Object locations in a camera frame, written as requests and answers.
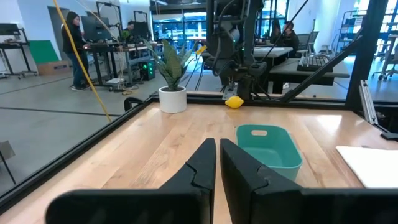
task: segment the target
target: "keyboard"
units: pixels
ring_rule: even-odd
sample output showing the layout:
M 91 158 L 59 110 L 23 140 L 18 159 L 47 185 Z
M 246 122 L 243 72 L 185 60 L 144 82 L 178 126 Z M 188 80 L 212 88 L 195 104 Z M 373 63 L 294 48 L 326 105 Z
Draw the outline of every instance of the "keyboard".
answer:
M 329 58 L 324 55 L 317 55 L 312 57 L 302 57 L 297 66 L 297 71 L 316 72 L 319 68 L 329 62 Z

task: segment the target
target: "computer tower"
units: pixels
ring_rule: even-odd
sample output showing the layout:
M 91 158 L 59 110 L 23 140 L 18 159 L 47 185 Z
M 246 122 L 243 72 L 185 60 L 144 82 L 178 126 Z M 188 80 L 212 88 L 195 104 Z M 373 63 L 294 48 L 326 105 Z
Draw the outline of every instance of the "computer tower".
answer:
M 149 81 L 155 78 L 156 64 L 153 60 L 138 63 L 139 74 L 143 81 Z

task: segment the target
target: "potted plant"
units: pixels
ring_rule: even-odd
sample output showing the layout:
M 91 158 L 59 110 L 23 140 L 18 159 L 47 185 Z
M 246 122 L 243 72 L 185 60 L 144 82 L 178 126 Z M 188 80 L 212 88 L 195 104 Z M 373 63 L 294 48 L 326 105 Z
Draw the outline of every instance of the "potted plant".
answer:
M 187 109 L 187 89 L 179 86 L 181 78 L 187 71 L 188 59 L 192 54 L 192 50 L 198 44 L 195 42 L 191 50 L 186 51 L 185 46 L 177 53 L 169 42 L 162 40 L 164 49 L 164 60 L 161 60 L 151 44 L 143 40 L 147 48 L 152 52 L 160 74 L 167 82 L 167 86 L 159 88 L 160 109 L 165 113 L 179 113 Z

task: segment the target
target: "yellow lemon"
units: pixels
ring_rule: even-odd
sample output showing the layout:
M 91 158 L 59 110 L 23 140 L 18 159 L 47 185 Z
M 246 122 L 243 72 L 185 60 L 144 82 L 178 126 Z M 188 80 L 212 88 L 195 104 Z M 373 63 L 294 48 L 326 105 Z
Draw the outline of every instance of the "yellow lemon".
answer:
M 228 105 L 230 108 L 238 109 L 242 106 L 243 100 L 238 96 L 231 96 L 225 104 Z

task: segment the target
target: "cardboard box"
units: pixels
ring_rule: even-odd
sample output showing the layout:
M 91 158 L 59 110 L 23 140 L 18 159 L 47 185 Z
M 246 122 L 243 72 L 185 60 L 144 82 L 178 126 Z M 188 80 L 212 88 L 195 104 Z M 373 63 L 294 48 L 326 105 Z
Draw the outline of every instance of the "cardboard box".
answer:
M 59 75 L 70 72 L 69 62 L 62 60 L 59 62 L 50 62 L 37 65 L 39 75 Z

